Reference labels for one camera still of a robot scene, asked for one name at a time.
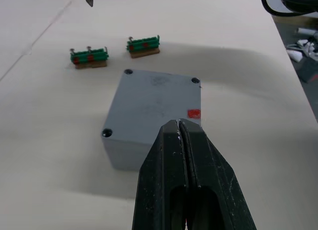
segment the green terminal block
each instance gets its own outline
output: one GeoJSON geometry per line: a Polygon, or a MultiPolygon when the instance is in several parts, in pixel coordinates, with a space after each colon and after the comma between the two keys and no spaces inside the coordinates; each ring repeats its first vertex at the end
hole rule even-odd
{"type": "Polygon", "coordinates": [[[153,55],[160,53],[160,37],[151,37],[140,40],[133,40],[132,37],[129,37],[127,41],[126,49],[129,51],[132,58],[143,57],[147,55],[153,55]]]}
{"type": "Polygon", "coordinates": [[[70,49],[70,52],[71,62],[75,64],[77,69],[107,66],[106,60],[109,57],[107,47],[105,47],[105,49],[92,50],[91,47],[88,46],[87,51],[74,52],[74,49],[70,49]]]}

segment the table surface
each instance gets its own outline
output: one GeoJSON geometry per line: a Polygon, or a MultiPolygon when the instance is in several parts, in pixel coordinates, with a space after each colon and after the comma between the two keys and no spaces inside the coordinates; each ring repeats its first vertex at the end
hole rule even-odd
{"type": "Polygon", "coordinates": [[[1,69],[1,229],[131,228],[138,174],[115,171],[99,136],[126,68],[201,79],[202,127],[257,229],[318,229],[317,123],[260,0],[73,0],[34,41],[1,69]],[[130,59],[127,37],[157,34],[160,54],[130,59]],[[69,48],[87,45],[108,67],[74,69],[69,48]]]}

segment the screw hole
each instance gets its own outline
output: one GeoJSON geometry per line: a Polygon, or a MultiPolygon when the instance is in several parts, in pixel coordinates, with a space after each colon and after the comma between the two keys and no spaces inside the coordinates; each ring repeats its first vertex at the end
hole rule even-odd
{"type": "Polygon", "coordinates": [[[200,82],[200,80],[198,78],[196,78],[196,77],[192,78],[191,81],[193,83],[199,83],[200,82]]]}
{"type": "Polygon", "coordinates": [[[101,133],[103,137],[110,137],[112,134],[113,134],[113,131],[109,128],[105,128],[101,133]]]}
{"type": "Polygon", "coordinates": [[[125,70],[124,73],[127,75],[131,75],[133,73],[133,71],[132,70],[125,70]]]}

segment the wooden base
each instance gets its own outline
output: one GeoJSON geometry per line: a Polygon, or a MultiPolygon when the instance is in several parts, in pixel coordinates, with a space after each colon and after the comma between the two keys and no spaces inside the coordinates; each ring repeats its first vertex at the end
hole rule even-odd
{"type": "Polygon", "coordinates": [[[131,58],[134,59],[134,58],[139,58],[139,57],[148,56],[148,55],[154,55],[154,54],[158,54],[158,53],[160,53],[160,49],[155,48],[155,49],[150,49],[150,50],[131,52],[130,56],[131,56],[131,58]]]}
{"type": "Polygon", "coordinates": [[[75,65],[75,68],[77,69],[87,69],[87,68],[99,68],[99,67],[106,67],[107,62],[106,60],[104,61],[94,61],[94,62],[89,62],[89,63],[84,63],[84,64],[78,64],[75,65]]]}

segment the gray plastic box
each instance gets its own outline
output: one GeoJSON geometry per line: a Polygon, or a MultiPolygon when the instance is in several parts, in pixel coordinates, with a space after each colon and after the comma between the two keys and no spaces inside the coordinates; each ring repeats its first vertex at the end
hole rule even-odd
{"type": "Polygon", "coordinates": [[[101,132],[113,167],[138,171],[169,120],[200,124],[200,85],[195,77],[125,70],[101,132]]]}

